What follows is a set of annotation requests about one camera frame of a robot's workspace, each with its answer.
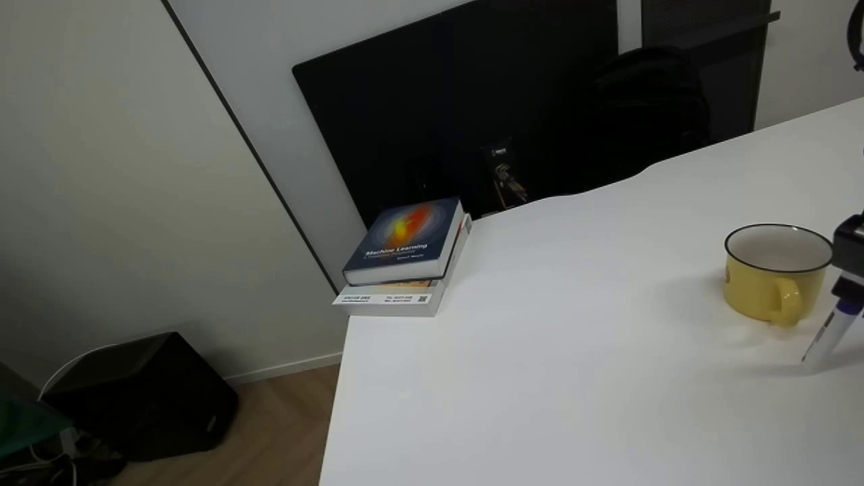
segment wooden floor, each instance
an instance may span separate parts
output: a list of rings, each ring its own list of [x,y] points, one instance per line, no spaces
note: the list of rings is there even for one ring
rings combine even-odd
[[[259,380],[239,388],[230,438],[204,453],[127,465],[112,486],[315,486],[336,368]]]

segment desk surface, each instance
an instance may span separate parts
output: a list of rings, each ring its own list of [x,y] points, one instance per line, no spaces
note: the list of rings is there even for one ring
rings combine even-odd
[[[798,368],[722,236],[864,209],[864,101],[475,225],[437,318],[351,318],[323,486],[861,483],[864,329]]]

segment black strap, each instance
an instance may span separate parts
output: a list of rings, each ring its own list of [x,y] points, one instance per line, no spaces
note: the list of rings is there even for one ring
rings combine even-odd
[[[847,16],[847,27],[845,27],[847,51],[855,59],[855,70],[864,70],[861,21],[864,21],[864,0],[855,2],[853,13]]]

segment green object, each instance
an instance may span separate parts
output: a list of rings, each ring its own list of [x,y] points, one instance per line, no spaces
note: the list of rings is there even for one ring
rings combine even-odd
[[[26,402],[0,388],[0,459],[41,442],[69,421],[41,402]]]

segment mug handle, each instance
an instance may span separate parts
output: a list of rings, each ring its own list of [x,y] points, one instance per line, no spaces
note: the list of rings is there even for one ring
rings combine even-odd
[[[794,282],[788,279],[776,279],[775,282],[776,297],[779,297],[779,307],[768,315],[771,325],[779,326],[794,326],[802,318],[802,293]]]

